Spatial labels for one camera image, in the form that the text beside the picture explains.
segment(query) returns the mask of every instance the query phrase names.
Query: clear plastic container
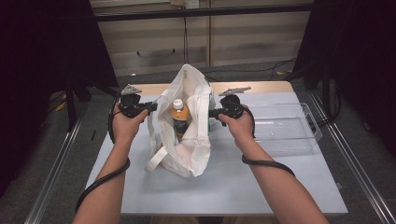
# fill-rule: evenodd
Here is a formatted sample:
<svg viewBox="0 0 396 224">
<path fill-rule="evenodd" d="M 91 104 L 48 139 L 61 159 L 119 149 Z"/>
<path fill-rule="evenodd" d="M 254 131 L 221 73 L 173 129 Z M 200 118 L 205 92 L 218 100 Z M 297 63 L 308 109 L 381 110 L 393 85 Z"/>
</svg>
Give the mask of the clear plastic container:
<svg viewBox="0 0 396 224">
<path fill-rule="evenodd" d="M 271 155 L 314 153 L 322 133 L 307 104 L 250 105 L 255 117 L 256 141 Z"/>
</svg>

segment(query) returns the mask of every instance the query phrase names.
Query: white table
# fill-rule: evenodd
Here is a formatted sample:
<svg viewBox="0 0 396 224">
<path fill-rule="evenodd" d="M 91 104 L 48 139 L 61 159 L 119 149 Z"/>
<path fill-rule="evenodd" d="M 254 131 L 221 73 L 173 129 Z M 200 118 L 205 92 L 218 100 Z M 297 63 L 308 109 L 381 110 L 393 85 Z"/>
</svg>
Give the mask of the white table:
<svg viewBox="0 0 396 224">
<path fill-rule="evenodd" d="M 289 83 L 254 82 L 220 83 L 212 85 L 216 92 L 250 85 L 252 92 L 239 94 L 241 102 L 249 104 L 298 104 Z M 142 85 L 145 94 L 159 94 L 166 85 Z M 152 101 L 155 95 L 142 96 L 142 102 Z M 152 173 L 145 171 L 149 160 L 149 131 L 146 123 L 140 126 L 130 152 L 131 167 L 127 171 L 121 212 L 129 215 L 177 216 L 271 216 L 267 201 L 247 165 L 241 162 L 241 152 L 234 145 L 227 128 L 213 124 L 211 156 L 205 172 L 198 177 L 184 178 L 161 166 Z M 103 166 L 112 143 L 107 135 L 98 159 L 92 168 L 89 186 Z M 326 215 L 347 213 L 332 174 L 318 145 L 303 156 L 276 157 L 289 166 L 311 193 Z"/>
</svg>

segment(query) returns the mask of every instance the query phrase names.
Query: white plastic bag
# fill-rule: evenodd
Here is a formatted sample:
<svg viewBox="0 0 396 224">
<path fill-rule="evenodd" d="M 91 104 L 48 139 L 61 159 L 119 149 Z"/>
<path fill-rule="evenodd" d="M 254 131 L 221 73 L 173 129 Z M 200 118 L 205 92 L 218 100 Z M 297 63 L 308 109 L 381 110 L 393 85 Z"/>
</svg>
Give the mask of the white plastic bag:
<svg viewBox="0 0 396 224">
<path fill-rule="evenodd" d="M 201 175 L 210 156 L 208 111 L 215 108 L 213 90 L 200 71 L 184 64 L 162 96 L 158 124 L 163 146 L 157 148 L 152 119 L 148 119 L 151 150 L 146 170 L 151 172 L 161 163 L 184 177 Z M 180 142 L 171 116 L 175 99 L 181 99 L 191 114 L 191 123 Z"/>
</svg>

